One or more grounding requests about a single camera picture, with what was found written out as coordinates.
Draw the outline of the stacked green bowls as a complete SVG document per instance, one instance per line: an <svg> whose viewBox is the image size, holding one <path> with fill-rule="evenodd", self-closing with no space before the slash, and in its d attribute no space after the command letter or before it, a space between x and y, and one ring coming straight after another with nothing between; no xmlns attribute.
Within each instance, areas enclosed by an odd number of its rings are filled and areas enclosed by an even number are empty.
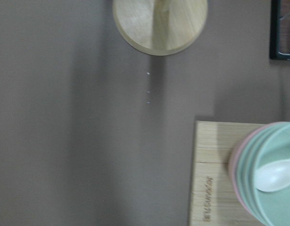
<svg viewBox="0 0 290 226"><path fill-rule="evenodd" d="M234 153L230 174L242 206L265 226L290 226L290 122L254 130Z"/></svg>

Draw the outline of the pink bowl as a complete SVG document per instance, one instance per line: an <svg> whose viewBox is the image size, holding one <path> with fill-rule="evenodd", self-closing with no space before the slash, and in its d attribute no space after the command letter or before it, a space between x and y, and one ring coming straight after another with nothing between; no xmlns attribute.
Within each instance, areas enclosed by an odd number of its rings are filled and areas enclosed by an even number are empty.
<svg viewBox="0 0 290 226"><path fill-rule="evenodd" d="M244 149L244 147L246 146L246 144L256 135L258 134L260 131L265 130L268 127L272 127L273 125L276 124L280 124L282 123L280 122L273 122L273 123L269 123L266 125L263 125L262 127L259 127L257 129L254 129L252 131L250 131L241 141L239 141L233 148L231 154L230 154L230 158L228 161L228 176L231 180L232 186L233 186L233 190L237 196L237 199L239 201L239 203L243 206L243 208L251 215L253 215L250 211L250 209L248 208L248 206L245 204L245 202L243 201L239 189L237 187L237 181L236 181L236 169L238 166L238 162L240 160L240 156L242 154L242 151Z"/></svg>

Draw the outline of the wooden mug tree stand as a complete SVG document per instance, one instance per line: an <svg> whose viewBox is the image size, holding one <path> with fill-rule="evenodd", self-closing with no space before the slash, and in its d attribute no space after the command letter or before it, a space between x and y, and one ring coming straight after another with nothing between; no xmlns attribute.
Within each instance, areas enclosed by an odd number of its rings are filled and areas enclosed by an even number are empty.
<svg viewBox="0 0 290 226"><path fill-rule="evenodd" d="M114 21L133 48L167 56L188 48L201 34L208 15L206 0L115 0Z"/></svg>

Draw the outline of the white spoon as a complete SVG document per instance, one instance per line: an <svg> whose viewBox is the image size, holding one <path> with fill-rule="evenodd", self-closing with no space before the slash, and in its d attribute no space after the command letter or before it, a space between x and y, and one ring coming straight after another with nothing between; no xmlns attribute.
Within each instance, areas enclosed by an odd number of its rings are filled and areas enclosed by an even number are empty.
<svg viewBox="0 0 290 226"><path fill-rule="evenodd" d="M274 161L255 172L255 188L262 192L277 192L290 186L290 159Z"/></svg>

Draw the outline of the black framed box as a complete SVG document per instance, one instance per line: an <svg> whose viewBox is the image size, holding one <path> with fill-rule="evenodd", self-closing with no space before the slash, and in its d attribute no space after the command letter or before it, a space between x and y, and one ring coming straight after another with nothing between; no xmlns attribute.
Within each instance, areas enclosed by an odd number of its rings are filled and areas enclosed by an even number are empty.
<svg viewBox="0 0 290 226"><path fill-rule="evenodd" d="M290 0L271 1L269 57L290 60Z"/></svg>

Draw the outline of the wooden cutting board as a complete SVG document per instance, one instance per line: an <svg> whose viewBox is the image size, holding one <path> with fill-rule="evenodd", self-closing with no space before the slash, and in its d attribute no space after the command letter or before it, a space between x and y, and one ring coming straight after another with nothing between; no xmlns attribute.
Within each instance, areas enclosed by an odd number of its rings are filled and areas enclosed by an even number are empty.
<svg viewBox="0 0 290 226"><path fill-rule="evenodd" d="M189 205L190 226L259 226L239 203L228 176L233 148L261 124L197 121Z"/></svg>

